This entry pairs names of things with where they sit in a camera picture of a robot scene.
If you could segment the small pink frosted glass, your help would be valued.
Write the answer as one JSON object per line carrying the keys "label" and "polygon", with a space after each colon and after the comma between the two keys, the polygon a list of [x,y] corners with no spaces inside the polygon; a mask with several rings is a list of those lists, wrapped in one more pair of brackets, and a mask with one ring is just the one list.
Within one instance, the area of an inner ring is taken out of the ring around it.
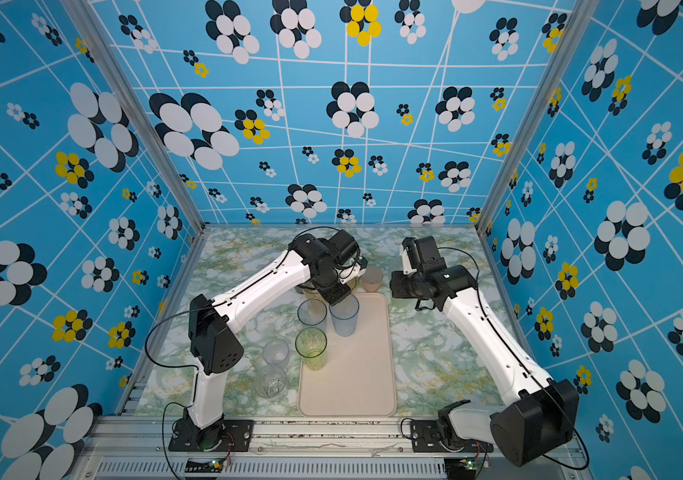
{"label": "small pink frosted glass", "polygon": [[369,266],[361,276],[361,286],[365,292],[378,292],[383,285],[383,270],[379,267]]}

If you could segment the blue clear faceted glass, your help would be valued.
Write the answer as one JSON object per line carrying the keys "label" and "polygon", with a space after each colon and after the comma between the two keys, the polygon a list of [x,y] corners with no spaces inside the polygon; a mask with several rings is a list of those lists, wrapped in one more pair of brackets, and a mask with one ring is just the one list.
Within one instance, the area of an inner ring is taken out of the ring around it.
{"label": "blue clear faceted glass", "polygon": [[298,308],[297,316],[303,328],[318,328],[326,330],[328,308],[319,299],[307,299]]}

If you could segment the blue frosted tall glass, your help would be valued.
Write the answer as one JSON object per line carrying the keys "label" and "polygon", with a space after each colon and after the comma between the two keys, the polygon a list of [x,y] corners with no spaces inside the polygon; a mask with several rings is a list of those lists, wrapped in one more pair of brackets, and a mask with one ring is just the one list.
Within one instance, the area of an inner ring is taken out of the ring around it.
{"label": "blue frosted tall glass", "polygon": [[335,332],[341,337],[349,337],[357,329],[357,318],[359,318],[359,299],[351,294],[336,305],[330,306],[330,313],[333,320]]}

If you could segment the green clear glass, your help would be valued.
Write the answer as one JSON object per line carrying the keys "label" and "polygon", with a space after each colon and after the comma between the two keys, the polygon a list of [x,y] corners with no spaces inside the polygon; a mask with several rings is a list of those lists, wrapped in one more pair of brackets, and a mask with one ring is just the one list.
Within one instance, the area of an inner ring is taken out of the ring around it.
{"label": "green clear glass", "polygon": [[296,337],[295,348],[309,370],[319,371],[326,365],[328,338],[324,330],[317,327],[303,329]]}

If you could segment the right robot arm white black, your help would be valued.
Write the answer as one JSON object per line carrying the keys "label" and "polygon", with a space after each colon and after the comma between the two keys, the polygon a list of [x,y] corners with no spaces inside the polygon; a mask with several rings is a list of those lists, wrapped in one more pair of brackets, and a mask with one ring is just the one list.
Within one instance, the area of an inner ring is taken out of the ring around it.
{"label": "right robot arm white black", "polygon": [[407,237],[403,267],[391,274],[391,294],[431,302],[471,343],[495,381],[505,407],[487,417],[455,402],[437,414],[437,438],[447,451],[493,444],[507,461],[523,466],[579,437],[579,393],[557,382],[503,327],[483,297],[477,277],[461,265],[449,266],[433,237]]}

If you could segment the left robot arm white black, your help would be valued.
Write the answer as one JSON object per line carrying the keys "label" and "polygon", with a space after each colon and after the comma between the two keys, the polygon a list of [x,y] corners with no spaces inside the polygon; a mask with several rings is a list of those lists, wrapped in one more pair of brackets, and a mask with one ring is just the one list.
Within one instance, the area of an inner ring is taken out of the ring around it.
{"label": "left robot arm white black", "polygon": [[191,405],[178,423],[178,439],[194,449],[217,446],[226,437],[224,394],[228,372],[244,356],[242,328],[273,301],[309,283],[329,305],[351,295],[351,280],[365,273],[367,259],[355,238],[337,229],[331,238],[309,230],[297,235],[276,260],[242,284],[191,303],[190,350],[197,368]]}

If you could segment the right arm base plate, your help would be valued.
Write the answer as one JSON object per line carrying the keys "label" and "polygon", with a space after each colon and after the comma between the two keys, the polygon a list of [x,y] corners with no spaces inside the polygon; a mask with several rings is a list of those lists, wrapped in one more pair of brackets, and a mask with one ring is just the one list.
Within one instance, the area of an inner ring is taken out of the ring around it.
{"label": "right arm base plate", "polygon": [[411,440],[415,453],[493,453],[495,446],[491,443],[461,439],[447,422],[441,420],[409,420],[405,437]]}

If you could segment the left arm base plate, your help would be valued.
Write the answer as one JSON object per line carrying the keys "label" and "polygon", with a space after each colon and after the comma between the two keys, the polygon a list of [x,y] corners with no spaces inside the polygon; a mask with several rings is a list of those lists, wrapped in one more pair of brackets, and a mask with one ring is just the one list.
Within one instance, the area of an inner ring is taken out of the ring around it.
{"label": "left arm base plate", "polygon": [[199,428],[184,417],[173,424],[171,452],[248,452],[253,438],[254,420],[217,420]]}

